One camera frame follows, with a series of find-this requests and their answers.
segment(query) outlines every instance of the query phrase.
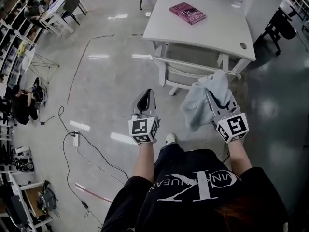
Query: pink book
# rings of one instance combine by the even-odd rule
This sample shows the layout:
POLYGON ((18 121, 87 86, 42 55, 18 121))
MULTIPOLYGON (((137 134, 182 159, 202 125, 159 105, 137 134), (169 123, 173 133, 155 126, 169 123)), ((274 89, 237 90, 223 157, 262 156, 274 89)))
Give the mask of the pink book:
POLYGON ((206 18, 206 15, 203 12, 192 7, 186 2, 170 7, 169 10, 191 25, 206 18))

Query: equipment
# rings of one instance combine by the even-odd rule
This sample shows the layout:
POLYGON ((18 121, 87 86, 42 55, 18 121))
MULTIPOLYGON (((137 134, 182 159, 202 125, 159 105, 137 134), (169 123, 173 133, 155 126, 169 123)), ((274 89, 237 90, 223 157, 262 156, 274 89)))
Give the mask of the equipment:
POLYGON ((12 150, 12 164, 22 172, 34 171, 32 155, 29 147, 19 147, 12 150))
POLYGON ((155 109, 155 95, 151 89, 141 93, 134 100, 132 117, 128 123, 130 136, 136 143, 155 143, 155 134, 160 123, 155 109))
POLYGON ((57 199, 53 191, 49 189, 49 184, 50 182, 45 180, 42 191, 38 192, 37 196, 38 208, 45 214, 57 208, 57 199))
POLYGON ((47 96, 47 90, 46 88, 42 85, 42 82, 40 79, 37 77, 33 83, 33 98, 36 103, 38 103, 40 106, 46 105, 48 96, 47 96))
POLYGON ((221 106, 211 92, 206 90, 209 106, 214 114, 213 125, 226 143, 243 138, 249 131, 245 113, 241 113, 232 95, 226 106, 221 106))

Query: gray glossy floor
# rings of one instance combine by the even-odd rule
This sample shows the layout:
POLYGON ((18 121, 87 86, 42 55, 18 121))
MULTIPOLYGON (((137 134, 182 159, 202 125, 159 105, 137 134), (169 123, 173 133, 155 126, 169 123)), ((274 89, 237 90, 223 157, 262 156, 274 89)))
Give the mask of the gray glossy floor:
MULTIPOLYGON (((285 11, 292 9, 286 4, 285 11)), ((291 24, 304 44, 309 36, 294 16, 291 24)), ((303 149, 309 114, 309 53, 299 37, 281 38, 277 51, 269 36, 255 44, 257 61, 248 66, 248 120, 245 146, 276 186, 289 213, 298 201, 309 170, 309 151, 303 149)))
MULTIPOLYGON (((73 34, 66 32, 58 38, 44 32, 38 41, 37 52, 60 64, 48 86, 49 100, 41 109, 41 120, 56 115, 59 107, 64 106, 62 119, 69 131, 75 129, 70 126, 71 120, 90 126, 89 132, 81 132, 108 161, 131 175, 138 147, 113 138, 128 135, 131 102, 140 92, 151 88, 155 92, 157 113, 162 119, 154 147, 155 158, 165 144, 165 136, 174 132, 186 150, 210 148, 224 159, 225 145, 211 125, 195 133, 185 128, 179 106, 187 91, 181 90, 171 97, 170 87, 161 87, 158 83, 158 70, 149 59, 153 46, 141 36, 156 0, 144 0, 142 11, 139 10, 140 0, 82 1, 89 12, 86 16, 77 16, 80 26, 68 20, 75 29, 73 34)), ((309 64, 308 54, 298 39, 282 39, 281 46, 282 55, 278 58, 267 44, 262 43, 257 48, 257 62, 248 68, 251 131, 246 138, 246 147, 253 164, 264 167, 291 209, 303 186, 308 166, 302 144, 308 111, 305 91, 308 89, 306 68, 309 64)), ((34 78, 27 72, 23 86, 31 86, 34 78)), ((240 84, 240 93, 246 98, 246 83, 240 84)), ((59 119, 54 118, 44 126, 38 121, 18 125, 14 131, 14 146, 31 148, 37 179, 49 180, 59 200, 57 211, 61 217, 52 214, 54 230, 97 231, 100 224, 91 216, 84 218, 86 210, 68 188, 68 168, 62 151, 66 131, 59 119)), ((74 183, 111 200, 122 184, 81 158, 73 147, 72 138, 66 139, 64 147, 71 170, 71 187, 103 222, 109 203, 80 192, 74 183)), ((123 173, 108 166, 83 139, 79 151, 121 182, 126 181, 123 173)))

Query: white table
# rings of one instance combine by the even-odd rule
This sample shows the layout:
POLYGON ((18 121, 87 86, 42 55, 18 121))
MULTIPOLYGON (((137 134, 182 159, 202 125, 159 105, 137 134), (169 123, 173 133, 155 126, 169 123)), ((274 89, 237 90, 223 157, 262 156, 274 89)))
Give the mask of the white table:
MULTIPOLYGON (((57 22, 61 24, 65 29, 67 29, 69 32, 74 33, 74 30, 61 18, 60 12, 63 12, 63 4, 66 0, 57 0, 55 3, 53 3, 50 8, 42 15, 40 18, 40 22, 46 26, 48 29, 50 29, 51 32, 57 34, 59 37, 62 36, 61 32, 59 32, 55 27, 53 27, 51 24, 54 22, 57 22)), ((81 0, 79 0, 80 6, 83 8, 85 12, 88 12, 84 4, 81 0)))
MULTIPOLYGON (((143 38, 154 42, 156 54, 154 60, 174 62, 165 58, 165 53, 158 49, 157 42, 179 43, 193 45, 220 52, 218 67, 231 76, 239 77, 240 72, 255 61, 253 43, 245 15, 241 9, 234 8, 227 0, 158 0, 151 14, 143 38), (202 11, 207 18, 190 25, 169 11, 169 8, 186 2, 202 11), (241 60, 232 70, 228 70, 229 56, 236 56, 241 60)), ((164 65, 159 66, 160 84, 164 85, 164 65)))

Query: black cable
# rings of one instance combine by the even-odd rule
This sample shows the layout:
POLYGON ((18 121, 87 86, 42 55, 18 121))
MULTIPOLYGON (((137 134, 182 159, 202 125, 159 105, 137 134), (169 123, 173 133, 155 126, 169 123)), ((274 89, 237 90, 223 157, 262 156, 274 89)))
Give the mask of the black cable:
POLYGON ((103 156, 103 154, 101 153, 101 151, 99 151, 99 149, 98 149, 97 147, 95 147, 92 143, 90 143, 89 140, 88 140, 82 133, 79 132, 78 134, 81 135, 83 138, 85 138, 86 141, 87 141, 94 149, 96 149, 96 150, 99 152, 99 154, 103 157, 103 159, 106 161, 106 163, 107 163, 108 165, 110 165, 111 167, 113 167, 113 168, 115 168, 115 169, 120 170, 121 172, 123 172, 123 173, 126 175, 127 179, 129 179, 127 173, 126 173, 124 170, 122 170, 121 168, 118 168, 118 167, 115 166, 115 165, 110 164, 110 163, 106 160, 106 158, 103 156))
POLYGON ((58 211, 56 211, 56 210, 52 210, 52 212, 54 212, 54 214, 55 214, 58 218, 60 218, 60 214, 59 214, 59 212, 58 212, 58 211))
POLYGON ((69 175, 70 175, 70 167, 69 167, 69 162, 68 162, 68 159, 67 159, 67 156, 66 156, 66 152, 64 150, 64 142, 67 138, 67 136, 70 135, 70 136, 75 136, 72 132, 68 132, 68 134, 64 137, 63 139, 63 142, 62 142, 62 149, 63 149, 63 154, 64 154, 64 158, 66 159, 66 162, 67 162, 67 166, 68 166, 68 175, 67 175, 67 183, 68 183, 68 186, 70 188, 70 190, 72 191, 72 193, 80 200, 80 202, 82 202, 82 205, 85 207, 85 209, 87 209, 86 211, 86 214, 84 215, 85 218, 88 217, 89 213, 101 224, 101 226, 103 226, 103 223, 101 223, 101 221, 92 213, 92 211, 89 210, 89 207, 88 205, 82 201, 80 199, 80 197, 77 196, 77 194, 73 191, 73 189, 70 187, 70 184, 69 184, 69 175))
POLYGON ((227 158, 225 158, 223 161, 222 161, 222 163, 225 163, 225 161, 230 157, 230 152, 228 151, 228 156, 227 156, 227 158))
POLYGON ((45 125, 45 124, 47 123, 48 120, 50 120, 50 119, 52 119, 52 118, 55 118, 55 117, 59 117, 59 119, 60 119, 62 125, 64 126, 64 128, 65 128, 66 131, 67 131, 67 134, 69 134, 69 131, 68 131, 67 127, 65 126, 65 124, 63 123, 63 121, 62 121, 62 119, 61 119, 61 115, 62 115, 63 113, 64 113, 64 107, 61 106, 61 107, 59 107, 58 115, 55 115, 55 116, 50 117, 50 118, 47 119, 45 122, 43 122, 43 121, 41 122, 41 121, 40 121, 40 124, 41 124, 41 125, 45 125))

